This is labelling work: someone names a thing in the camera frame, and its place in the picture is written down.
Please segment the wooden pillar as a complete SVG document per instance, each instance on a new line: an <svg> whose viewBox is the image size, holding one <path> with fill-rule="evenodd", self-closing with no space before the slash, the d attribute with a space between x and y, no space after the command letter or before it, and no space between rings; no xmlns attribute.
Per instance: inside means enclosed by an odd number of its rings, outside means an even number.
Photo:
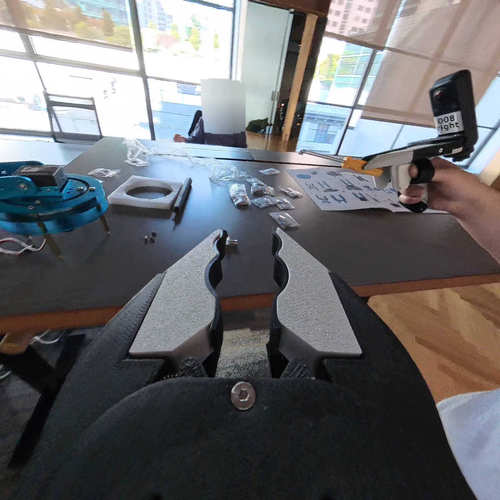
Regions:
<svg viewBox="0 0 500 500"><path fill-rule="evenodd" d="M293 79L289 91L288 103L286 104L284 123L281 129L282 142L288 142L290 140L291 128L295 119L298 97L303 84L304 72L308 62L317 19L318 16L312 13L307 13L304 18L302 37L297 45L298 53L295 65L293 66Z"/></svg>

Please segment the window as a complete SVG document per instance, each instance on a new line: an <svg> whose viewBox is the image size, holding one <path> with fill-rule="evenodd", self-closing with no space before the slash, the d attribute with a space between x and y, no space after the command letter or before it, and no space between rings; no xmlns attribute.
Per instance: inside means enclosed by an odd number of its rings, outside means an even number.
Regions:
<svg viewBox="0 0 500 500"><path fill-rule="evenodd" d="M236 1L1 1L1 135L171 140L232 76Z"/></svg>

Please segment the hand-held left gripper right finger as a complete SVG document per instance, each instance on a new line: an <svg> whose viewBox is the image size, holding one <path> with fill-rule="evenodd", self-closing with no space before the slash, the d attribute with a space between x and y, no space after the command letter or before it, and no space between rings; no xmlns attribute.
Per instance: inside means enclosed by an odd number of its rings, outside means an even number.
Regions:
<svg viewBox="0 0 500 500"><path fill-rule="evenodd" d="M328 269L281 228L272 233L272 303L267 355L273 378L293 359L315 377L326 359L361 359L362 351Z"/></svg>

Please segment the crumpled clear plastic wrap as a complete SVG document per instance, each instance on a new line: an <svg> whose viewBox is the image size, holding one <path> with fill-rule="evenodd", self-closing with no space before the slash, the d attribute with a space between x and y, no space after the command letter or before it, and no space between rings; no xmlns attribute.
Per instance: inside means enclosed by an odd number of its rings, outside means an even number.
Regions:
<svg viewBox="0 0 500 500"><path fill-rule="evenodd" d="M149 157L159 157L185 160L190 165L194 163L193 157L184 148L162 149L157 146L148 148L137 139L125 139L122 144L127 149L126 159L140 158L148 161L150 164Z"/></svg>
<svg viewBox="0 0 500 500"><path fill-rule="evenodd" d="M214 184L240 183L251 176L237 168L233 164L224 164L221 160L215 160L210 169L209 180Z"/></svg>

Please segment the person's right hand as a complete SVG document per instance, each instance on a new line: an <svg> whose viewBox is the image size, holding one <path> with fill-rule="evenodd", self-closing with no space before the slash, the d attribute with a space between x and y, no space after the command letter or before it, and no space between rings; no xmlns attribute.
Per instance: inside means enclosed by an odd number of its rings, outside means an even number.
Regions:
<svg viewBox="0 0 500 500"><path fill-rule="evenodd" d="M473 199L477 188L482 186L481 182L475 175L445 159L438 157L430 162L434 167L434 176L427 187L410 184L398 193L399 202L414 205L422 203L426 197L428 209L458 214Z"/></svg>

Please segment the black handled screwdriver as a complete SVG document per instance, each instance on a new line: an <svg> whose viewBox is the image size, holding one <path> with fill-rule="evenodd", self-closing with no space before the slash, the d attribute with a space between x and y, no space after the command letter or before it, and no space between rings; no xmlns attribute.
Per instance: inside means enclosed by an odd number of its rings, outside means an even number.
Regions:
<svg viewBox="0 0 500 500"><path fill-rule="evenodd" d="M182 184L179 190L178 196L172 208L172 220L174 222L180 218L180 215L184 210L184 207L191 193L191 185L192 185L192 178L188 177L185 179L184 183Z"/></svg>

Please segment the black mesh chair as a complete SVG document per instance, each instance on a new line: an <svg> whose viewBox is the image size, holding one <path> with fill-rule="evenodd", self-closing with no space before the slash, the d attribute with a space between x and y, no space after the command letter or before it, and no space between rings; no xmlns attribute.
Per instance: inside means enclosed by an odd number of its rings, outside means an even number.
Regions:
<svg viewBox="0 0 500 500"><path fill-rule="evenodd" d="M103 138L93 97L72 97L44 91L53 140L92 144Z"/></svg>

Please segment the white foam block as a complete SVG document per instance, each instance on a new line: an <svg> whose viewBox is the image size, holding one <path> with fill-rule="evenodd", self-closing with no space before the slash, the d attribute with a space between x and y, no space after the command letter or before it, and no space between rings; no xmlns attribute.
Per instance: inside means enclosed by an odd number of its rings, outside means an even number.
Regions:
<svg viewBox="0 0 500 500"><path fill-rule="evenodd" d="M108 203L124 207L170 210L183 183L157 178L131 176L108 195ZM148 189L161 195L158 198L139 198L130 193L137 189Z"/></svg>

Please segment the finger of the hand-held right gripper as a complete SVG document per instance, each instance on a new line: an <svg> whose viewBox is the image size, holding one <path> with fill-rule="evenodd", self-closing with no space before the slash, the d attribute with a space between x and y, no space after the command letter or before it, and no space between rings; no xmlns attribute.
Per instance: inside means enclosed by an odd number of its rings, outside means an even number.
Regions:
<svg viewBox="0 0 500 500"><path fill-rule="evenodd" d="M362 167L363 173L374 173L381 169L382 174L374 178L374 187L385 189L407 189L412 179L409 167L413 162L415 146L394 149L362 158L366 164Z"/></svg>

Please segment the printed instruction sheet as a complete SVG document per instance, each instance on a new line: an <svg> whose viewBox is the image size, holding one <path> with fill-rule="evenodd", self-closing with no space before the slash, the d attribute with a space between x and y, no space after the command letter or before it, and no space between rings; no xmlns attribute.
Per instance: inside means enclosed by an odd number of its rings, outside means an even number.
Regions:
<svg viewBox="0 0 500 500"><path fill-rule="evenodd" d="M373 178L340 167L318 166L286 169L300 189L323 211L386 209L409 213L389 184L375 186Z"/></svg>

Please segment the blue toy robot arm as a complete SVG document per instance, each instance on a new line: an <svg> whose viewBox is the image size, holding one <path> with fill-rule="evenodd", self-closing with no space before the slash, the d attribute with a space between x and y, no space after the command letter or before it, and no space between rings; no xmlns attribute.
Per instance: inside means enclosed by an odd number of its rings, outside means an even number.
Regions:
<svg viewBox="0 0 500 500"><path fill-rule="evenodd" d="M53 234L69 233L99 220L109 235L108 207L96 178L38 161L1 162L1 229L42 236L59 259L62 255Z"/></svg>

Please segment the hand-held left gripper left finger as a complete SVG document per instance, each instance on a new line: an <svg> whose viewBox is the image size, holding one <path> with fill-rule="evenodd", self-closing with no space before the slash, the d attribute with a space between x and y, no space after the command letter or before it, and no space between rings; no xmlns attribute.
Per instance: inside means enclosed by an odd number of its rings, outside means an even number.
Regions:
<svg viewBox="0 0 500 500"><path fill-rule="evenodd" d="M196 358L216 375L223 340L222 309L216 287L228 233L218 229L170 266L129 348L137 359L164 359L178 371Z"/></svg>

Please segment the cluster of clear parts bags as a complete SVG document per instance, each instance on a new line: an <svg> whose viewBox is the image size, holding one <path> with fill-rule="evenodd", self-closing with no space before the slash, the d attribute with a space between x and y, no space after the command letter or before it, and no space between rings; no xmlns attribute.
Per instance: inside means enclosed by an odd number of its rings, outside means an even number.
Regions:
<svg viewBox="0 0 500 500"><path fill-rule="evenodd" d="M283 196L279 196L272 186L260 178L251 177L240 183L229 183L228 193L236 208L254 206L258 209L272 208L270 217L281 229L297 229L299 223L290 215L295 206L287 195L301 197L298 191L284 189Z"/></svg>

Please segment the orange handled screwdriver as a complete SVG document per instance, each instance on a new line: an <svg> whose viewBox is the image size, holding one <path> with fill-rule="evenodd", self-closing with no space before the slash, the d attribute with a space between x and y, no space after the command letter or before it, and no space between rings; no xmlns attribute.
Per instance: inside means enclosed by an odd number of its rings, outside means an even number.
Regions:
<svg viewBox="0 0 500 500"><path fill-rule="evenodd" d="M337 160L337 161L341 160L341 168L350 170L352 172L357 172L357 173L365 174L368 176L376 177L376 178L378 178L384 174L383 168L373 168L370 170L364 170L365 165L367 165L367 161L364 161L362 159L355 159L352 157L340 158L339 156L336 156L336 155L322 154L322 153L310 151L307 149L303 149L303 150L299 151L298 154L309 154L309 155L312 155L312 156L315 156L318 158L332 160L332 161L333 160Z"/></svg>

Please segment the dark grey desk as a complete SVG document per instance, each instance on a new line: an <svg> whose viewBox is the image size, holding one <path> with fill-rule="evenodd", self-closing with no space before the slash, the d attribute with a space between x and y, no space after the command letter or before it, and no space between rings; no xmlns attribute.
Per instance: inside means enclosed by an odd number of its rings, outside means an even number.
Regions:
<svg viewBox="0 0 500 500"><path fill-rule="evenodd" d="M222 261L216 287L224 310L266 307L273 279L274 221L264 209L238 209L228 187L214 184L203 168L180 159L149 158L135 169L125 162L123 139L105 138L67 165L73 173L94 167L120 169L103 181L106 194L131 175L192 178L178 224L170 213L111 206L106 235L96 221L54 236L62 258L50 249L1 256L1 334L100 326L153 277L217 229L238 240ZM322 211L308 197L295 202L299 223L290 236L360 297L499 283L499 265L449 215L392 214L384 209ZM144 241L155 230L154 243Z"/></svg>

